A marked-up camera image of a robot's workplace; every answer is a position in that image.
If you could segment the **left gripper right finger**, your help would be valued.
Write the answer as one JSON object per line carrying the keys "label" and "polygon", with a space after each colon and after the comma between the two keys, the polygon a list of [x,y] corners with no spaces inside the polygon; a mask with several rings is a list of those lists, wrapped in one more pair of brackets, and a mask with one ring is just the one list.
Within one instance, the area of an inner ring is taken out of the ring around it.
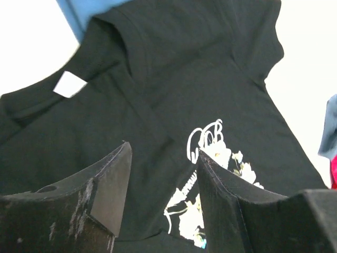
{"label": "left gripper right finger", "polygon": [[336,191],[291,197],[256,187],[199,155],[207,252],[336,252]]}

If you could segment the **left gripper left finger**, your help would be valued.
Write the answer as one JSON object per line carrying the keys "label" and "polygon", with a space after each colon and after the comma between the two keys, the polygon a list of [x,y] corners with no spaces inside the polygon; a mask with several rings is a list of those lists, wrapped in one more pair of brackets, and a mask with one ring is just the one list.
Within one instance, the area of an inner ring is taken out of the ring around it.
{"label": "left gripper left finger", "polygon": [[1,196],[1,252],[112,252],[131,164],[125,142],[37,192]]}

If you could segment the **black t shirt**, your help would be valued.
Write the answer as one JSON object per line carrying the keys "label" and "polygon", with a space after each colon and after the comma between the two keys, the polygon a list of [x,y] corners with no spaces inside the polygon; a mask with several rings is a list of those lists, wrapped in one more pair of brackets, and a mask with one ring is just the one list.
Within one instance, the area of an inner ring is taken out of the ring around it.
{"label": "black t shirt", "polygon": [[280,1],[130,1],[93,17],[60,70],[1,97],[1,193],[133,150],[114,252],[203,252],[196,160],[290,196],[324,189],[265,84]]}

